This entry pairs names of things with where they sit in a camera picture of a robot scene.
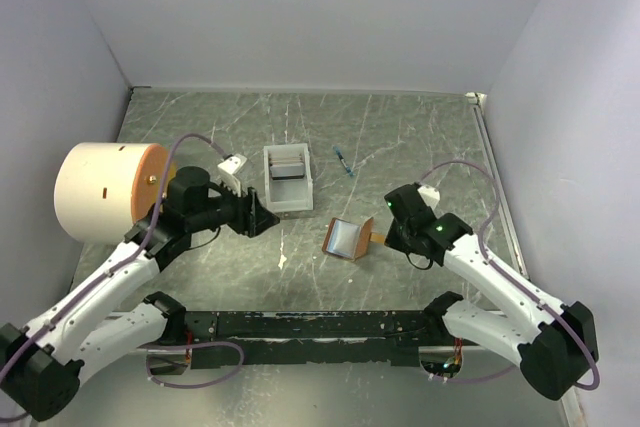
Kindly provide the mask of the blue pen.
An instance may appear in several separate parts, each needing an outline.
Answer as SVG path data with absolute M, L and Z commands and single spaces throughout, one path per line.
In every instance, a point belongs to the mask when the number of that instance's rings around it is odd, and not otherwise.
M 349 166 L 349 164 L 347 163 L 346 159 L 344 158 L 341 150 L 339 149 L 339 147 L 337 146 L 333 146 L 333 151 L 335 152 L 336 156 L 338 157 L 341 165 L 343 166 L 344 170 L 346 171 L 347 175 L 349 177 L 354 177 L 354 172 L 351 169 L 351 167 Z

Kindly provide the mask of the brown leather card holder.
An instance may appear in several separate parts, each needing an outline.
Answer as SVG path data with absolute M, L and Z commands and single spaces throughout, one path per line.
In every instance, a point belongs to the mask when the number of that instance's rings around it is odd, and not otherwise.
M 367 254 L 371 243 L 385 243 L 386 236 L 375 232 L 373 227 L 373 217 L 362 224 L 333 218 L 328 225 L 322 252 L 332 257 L 356 261 Z

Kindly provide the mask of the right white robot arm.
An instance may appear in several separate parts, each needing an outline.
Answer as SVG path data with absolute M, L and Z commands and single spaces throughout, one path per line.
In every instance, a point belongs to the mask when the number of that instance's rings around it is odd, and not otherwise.
M 384 199 L 393 216 L 387 247 L 457 274 L 499 310 L 485 311 L 446 292 L 428 307 L 432 314 L 424 331 L 431 342 L 443 345 L 455 337 L 490 350 L 518 367 L 549 400 L 561 399 L 594 370 L 599 353 L 587 306 L 568 305 L 534 286 L 484 246 L 458 216 L 437 216 L 437 201 L 426 187 L 405 184 Z

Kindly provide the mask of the white corner bracket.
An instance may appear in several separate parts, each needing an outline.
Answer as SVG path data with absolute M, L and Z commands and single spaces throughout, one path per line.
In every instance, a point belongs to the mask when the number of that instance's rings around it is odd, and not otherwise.
M 465 97 L 469 104 L 477 105 L 480 108 L 484 107 L 487 99 L 487 95 L 481 92 L 467 92 Z

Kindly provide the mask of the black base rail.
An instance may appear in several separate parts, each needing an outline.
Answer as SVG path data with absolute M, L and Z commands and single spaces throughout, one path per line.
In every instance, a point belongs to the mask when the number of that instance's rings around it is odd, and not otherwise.
M 234 365 L 383 363 L 420 367 L 451 353 L 458 341 L 425 310 L 188 311 L 149 344 L 187 350 L 195 369 Z

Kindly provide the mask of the white card tray box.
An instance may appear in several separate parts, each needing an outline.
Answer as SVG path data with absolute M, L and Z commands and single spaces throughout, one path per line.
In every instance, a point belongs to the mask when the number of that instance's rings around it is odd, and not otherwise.
M 267 209 L 274 213 L 311 211 L 314 208 L 313 178 L 307 143 L 270 145 L 263 148 L 264 184 Z M 303 179 L 273 180 L 269 174 L 270 157 L 301 156 L 306 164 Z

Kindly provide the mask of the white cylinder with orange lid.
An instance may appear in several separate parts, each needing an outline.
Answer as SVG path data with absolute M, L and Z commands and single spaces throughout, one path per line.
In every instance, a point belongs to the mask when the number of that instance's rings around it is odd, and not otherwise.
M 76 145 L 54 187 L 59 224 L 81 243 L 120 243 L 154 205 L 168 155 L 155 143 Z

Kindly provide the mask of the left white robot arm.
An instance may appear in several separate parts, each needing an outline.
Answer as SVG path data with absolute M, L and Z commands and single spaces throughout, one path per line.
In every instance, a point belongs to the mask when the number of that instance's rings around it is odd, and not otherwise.
M 280 221 L 254 188 L 216 184 L 200 167 L 183 167 L 165 183 L 166 193 L 78 287 L 24 327 L 2 327 L 1 389 L 25 416 L 49 420 L 84 382 L 130 351 L 186 339 L 185 307 L 162 292 L 114 321 L 106 318 L 189 250 L 194 234 L 227 226 L 254 238 Z

